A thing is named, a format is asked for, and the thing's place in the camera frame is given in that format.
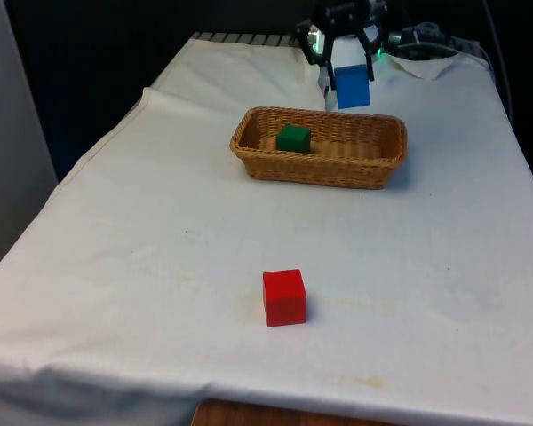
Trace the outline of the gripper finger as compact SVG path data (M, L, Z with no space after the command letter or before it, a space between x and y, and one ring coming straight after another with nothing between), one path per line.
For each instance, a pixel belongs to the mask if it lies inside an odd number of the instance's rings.
M377 34L372 39L369 39L365 32L365 28L368 28L369 25L363 25L356 31L356 36L364 50L367 76L370 82L375 80L373 56L378 54L387 39L387 18L376 20L372 23L372 26L377 28Z
M306 61L309 65L316 65L320 68L332 91L336 89L331 62L336 31L336 19L304 20L294 28L294 37Z

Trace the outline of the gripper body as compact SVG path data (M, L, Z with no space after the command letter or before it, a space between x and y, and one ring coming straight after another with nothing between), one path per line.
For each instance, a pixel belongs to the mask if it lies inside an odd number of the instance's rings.
M377 25L385 15L385 1L315 2L315 25L322 32L355 32Z

